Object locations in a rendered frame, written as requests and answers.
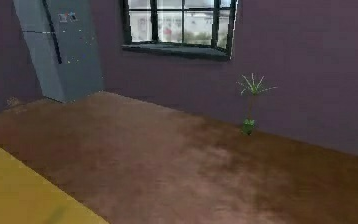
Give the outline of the house plant in green pot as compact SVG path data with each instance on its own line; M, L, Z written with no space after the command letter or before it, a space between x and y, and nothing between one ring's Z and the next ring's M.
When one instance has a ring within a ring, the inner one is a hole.
M247 115L242 123L241 132L250 136L255 128L256 121L252 117L252 110L255 98L264 92L276 89L276 86L266 87L264 84L265 76L261 76L259 80L255 79L255 74L252 73L250 77L242 75L242 80L237 84L241 86L240 95L248 97Z

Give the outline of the black framed window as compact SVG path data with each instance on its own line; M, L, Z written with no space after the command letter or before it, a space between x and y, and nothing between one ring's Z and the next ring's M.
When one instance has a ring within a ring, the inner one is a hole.
M239 0L120 0L127 51L228 61Z

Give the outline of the grey fridge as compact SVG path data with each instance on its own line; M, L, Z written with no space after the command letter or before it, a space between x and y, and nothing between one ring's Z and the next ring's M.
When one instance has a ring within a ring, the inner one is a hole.
M42 95L73 102L104 89L90 0L13 0Z

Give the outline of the yellow table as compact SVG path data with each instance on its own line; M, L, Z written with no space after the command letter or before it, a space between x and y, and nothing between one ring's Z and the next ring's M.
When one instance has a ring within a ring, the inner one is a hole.
M109 224L0 147L0 224Z

